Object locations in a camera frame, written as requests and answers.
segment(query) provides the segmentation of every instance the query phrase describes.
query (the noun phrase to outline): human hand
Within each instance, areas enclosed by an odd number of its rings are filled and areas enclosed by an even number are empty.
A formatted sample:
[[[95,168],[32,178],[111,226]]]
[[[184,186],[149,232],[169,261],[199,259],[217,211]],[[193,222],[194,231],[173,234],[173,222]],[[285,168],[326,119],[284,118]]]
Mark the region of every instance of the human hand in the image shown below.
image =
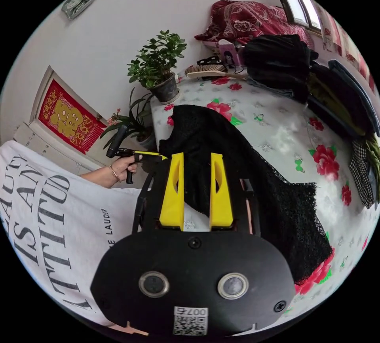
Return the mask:
[[[120,181],[125,181],[127,179],[127,171],[136,173],[137,164],[135,162],[135,157],[120,157],[112,163],[112,169],[115,171],[116,175],[119,177]]]

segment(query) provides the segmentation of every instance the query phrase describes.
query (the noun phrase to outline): window frame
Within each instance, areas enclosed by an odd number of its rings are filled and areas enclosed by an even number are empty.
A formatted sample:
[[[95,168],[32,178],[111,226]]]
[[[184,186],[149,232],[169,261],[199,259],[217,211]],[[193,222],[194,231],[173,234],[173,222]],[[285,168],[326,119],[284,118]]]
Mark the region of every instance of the window frame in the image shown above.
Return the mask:
[[[308,12],[308,10],[307,10],[307,8],[306,8],[305,3],[304,3],[303,0],[298,0],[298,2],[299,2],[300,6],[302,8],[302,12],[303,12],[303,14],[305,16],[305,19],[307,20],[307,24],[303,23],[301,21],[298,21],[298,20],[296,21],[294,19],[292,9],[291,9],[290,4],[289,4],[289,2],[287,0],[280,0],[280,2],[281,2],[282,7],[283,7],[283,9],[285,11],[285,15],[287,17],[288,23],[295,24],[295,25],[300,25],[300,26],[306,28],[308,31],[316,33],[319,36],[322,36],[321,29],[312,25],[312,21],[310,19],[309,12]]]

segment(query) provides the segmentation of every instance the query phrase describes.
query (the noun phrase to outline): qr code sticker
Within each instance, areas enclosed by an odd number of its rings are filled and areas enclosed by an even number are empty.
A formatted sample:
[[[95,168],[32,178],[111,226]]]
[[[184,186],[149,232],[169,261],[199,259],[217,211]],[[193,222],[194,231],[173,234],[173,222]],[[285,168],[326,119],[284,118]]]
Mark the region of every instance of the qr code sticker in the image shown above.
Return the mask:
[[[207,308],[175,307],[174,335],[207,335]]]

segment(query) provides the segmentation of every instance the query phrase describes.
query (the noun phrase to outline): floral bedsheet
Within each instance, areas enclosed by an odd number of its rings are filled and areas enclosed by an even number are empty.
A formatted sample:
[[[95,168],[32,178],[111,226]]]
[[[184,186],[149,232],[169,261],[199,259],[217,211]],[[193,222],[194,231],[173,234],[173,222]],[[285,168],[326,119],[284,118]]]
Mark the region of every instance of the floral bedsheet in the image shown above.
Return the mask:
[[[245,81],[199,81],[179,75],[178,82],[180,96],[174,103],[151,101],[157,146],[170,136],[175,105],[204,106],[236,126],[288,181],[317,184],[316,212],[333,253],[296,286],[295,298],[272,326],[303,314],[338,289],[362,256],[378,221],[379,212],[374,207],[367,210],[359,198],[348,167],[349,146],[307,106]]]

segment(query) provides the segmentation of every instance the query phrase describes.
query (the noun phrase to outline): potted plant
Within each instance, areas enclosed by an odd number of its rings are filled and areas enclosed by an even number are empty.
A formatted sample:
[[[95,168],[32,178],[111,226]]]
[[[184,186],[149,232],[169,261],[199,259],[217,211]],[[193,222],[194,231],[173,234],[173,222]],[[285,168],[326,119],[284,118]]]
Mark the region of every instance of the potted plant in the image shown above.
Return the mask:
[[[172,102],[179,91],[171,69],[177,68],[177,58],[183,58],[185,49],[185,40],[179,35],[168,30],[160,31],[157,39],[150,39],[149,44],[138,51],[136,59],[128,64],[129,83],[138,81],[161,103]]]
[[[144,119],[151,114],[150,107],[147,108],[147,106],[149,105],[149,101],[153,94],[147,93],[140,99],[137,99],[131,103],[134,90],[135,88],[132,89],[131,95],[129,96],[129,115],[119,115],[120,108],[117,109],[116,113],[108,119],[109,127],[104,130],[104,132],[100,135],[100,138],[103,138],[103,136],[105,136],[108,132],[119,129],[122,125],[126,125],[127,131],[124,138],[127,138],[128,136],[135,137],[140,145],[145,147],[147,150],[152,150],[154,149],[156,143],[154,130],[151,125],[145,125]],[[106,149],[112,143],[115,136],[116,134],[108,140],[103,149]]]

